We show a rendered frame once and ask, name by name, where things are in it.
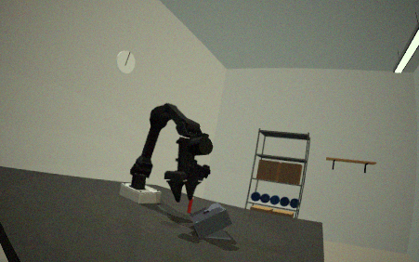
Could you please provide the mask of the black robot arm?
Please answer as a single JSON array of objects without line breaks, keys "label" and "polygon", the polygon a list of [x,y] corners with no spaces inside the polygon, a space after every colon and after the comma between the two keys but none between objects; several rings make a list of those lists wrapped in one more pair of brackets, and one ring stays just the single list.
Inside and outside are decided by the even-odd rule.
[{"label": "black robot arm", "polygon": [[[157,143],[160,131],[167,125],[168,121],[173,119],[176,124],[176,131],[180,137],[178,144],[177,156],[198,156],[208,155],[213,150],[213,144],[208,134],[202,133],[200,125],[191,119],[188,119],[178,108],[177,105],[169,103],[156,107],[151,111],[150,123],[151,128],[147,135],[147,141],[144,145],[141,156],[136,158],[136,163],[130,169],[132,175],[132,183],[130,188],[136,190],[146,190],[146,177],[149,177],[152,170],[151,156]],[[211,174],[210,166],[200,166],[197,161],[191,159],[187,165],[186,172],[207,178]],[[143,175],[144,174],[144,175]]]}]

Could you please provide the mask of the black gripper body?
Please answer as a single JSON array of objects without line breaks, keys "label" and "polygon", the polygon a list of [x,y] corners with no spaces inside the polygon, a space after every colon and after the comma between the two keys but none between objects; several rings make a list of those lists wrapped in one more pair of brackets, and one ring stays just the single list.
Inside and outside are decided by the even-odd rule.
[{"label": "black gripper body", "polygon": [[189,182],[203,181],[202,177],[192,173],[191,170],[190,173],[186,172],[187,165],[191,159],[195,162],[193,156],[178,156],[178,159],[176,158],[176,161],[178,161],[177,170],[166,171],[164,173],[164,179],[170,179],[170,181],[188,180]]}]

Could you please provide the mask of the grey sloped panel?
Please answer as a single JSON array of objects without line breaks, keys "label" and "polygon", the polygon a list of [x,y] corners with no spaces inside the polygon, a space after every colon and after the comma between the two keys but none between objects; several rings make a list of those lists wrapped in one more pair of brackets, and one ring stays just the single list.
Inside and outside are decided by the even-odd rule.
[{"label": "grey sloped panel", "polygon": [[190,214],[198,238],[231,241],[224,228],[232,224],[227,210],[218,202]]}]

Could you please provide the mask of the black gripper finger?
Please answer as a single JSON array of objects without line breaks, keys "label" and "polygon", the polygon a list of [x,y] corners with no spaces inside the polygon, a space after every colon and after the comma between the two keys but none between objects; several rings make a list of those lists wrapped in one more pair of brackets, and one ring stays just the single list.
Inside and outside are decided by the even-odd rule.
[{"label": "black gripper finger", "polygon": [[198,184],[201,184],[202,182],[189,182],[187,181],[185,183],[185,187],[186,187],[186,192],[188,195],[188,199],[192,200],[193,194],[195,192],[195,188]]},{"label": "black gripper finger", "polygon": [[187,181],[170,181],[170,180],[166,180],[166,182],[168,182],[168,185],[170,186],[170,188],[171,188],[171,190],[172,190],[172,192],[173,192],[173,194],[175,196],[176,202],[177,203],[180,203],[180,200],[181,200],[180,195],[181,195],[182,187],[184,186],[184,184]]}]

